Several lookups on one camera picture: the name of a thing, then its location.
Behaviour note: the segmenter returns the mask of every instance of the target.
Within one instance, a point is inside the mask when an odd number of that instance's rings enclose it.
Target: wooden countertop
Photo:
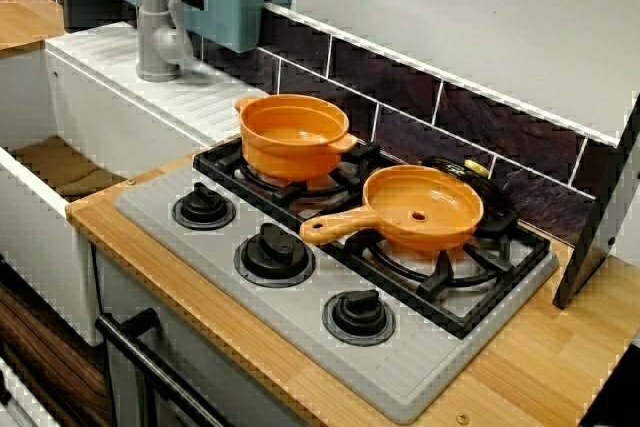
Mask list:
[[[147,172],[149,180],[190,163]],[[67,206],[80,232],[313,425],[394,426],[386,417],[119,214],[118,184]],[[553,241],[554,276],[412,424],[577,425],[640,329],[640,270],[610,258],[564,311],[551,304],[571,249]]]
[[[51,0],[0,0],[0,59],[39,50],[64,34],[62,6]]]

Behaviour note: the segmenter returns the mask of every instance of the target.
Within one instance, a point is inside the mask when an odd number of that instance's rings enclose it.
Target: stovetop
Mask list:
[[[343,156],[328,179],[284,185],[248,167],[237,139],[199,154],[195,168],[128,189],[116,208],[384,415],[406,424],[542,285],[557,259],[548,241],[521,227],[508,238],[475,239],[464,250],[426,257],[388,244],[374,230],[321,248],[303,246],[297,232],[304,220],[360,205],[368,175],[393,164],[379,147],[363,145]],[[233,206],[234,215],[217,230],[176,221],[174,205],[197,183]],[[318,191],[326,198],[314,197]],[[259,234],[268,232],[283,250],[295,247],[300,268],[294,281],[265,282],[246,268],[254,255],[246,253],[249,247],[255,251]],[[377,315],[386,312],[384,330],[363,340],[367,335],[349,335],[336,325],[341,317],[331,312],[337,304],[372,305],[374,297]]]

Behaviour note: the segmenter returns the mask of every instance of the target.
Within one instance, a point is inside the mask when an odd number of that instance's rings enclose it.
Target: white sink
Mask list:
[[[222,72],[145,82],[135,46],[135,29],[115,24],[0,61],[0,254],[92,346],[89,242],[66,221],[67,202],[7,150],[58,135],[132,177],[236,133],[234,101],[265,95]]]

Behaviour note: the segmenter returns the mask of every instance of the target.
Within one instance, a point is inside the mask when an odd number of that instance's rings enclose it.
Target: gray stove panel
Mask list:
[[[236,205],[236,218],[222,230],[190,231],[173,220],[173,204],[191,191],[194,182],[204,183]],[[116,208],[400,424],[415,420],[557,267],[550,253],[464,340],[380,291],[395,313],[396,332],[381,345],[355,347],[327,332],[322,307],[338,292],[375,286],[315,247],[311,248],[316,269],[304,283],[270,289],[248,282],[234,267],[235,251],[263,223],[278,222],[190,166],[128,189],[116,200]]]

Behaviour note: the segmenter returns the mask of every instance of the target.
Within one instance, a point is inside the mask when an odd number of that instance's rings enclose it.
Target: wooden shelf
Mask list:
[[[63,35],[62,6],[51,0],[0,0],[0,59],[42,49]]]

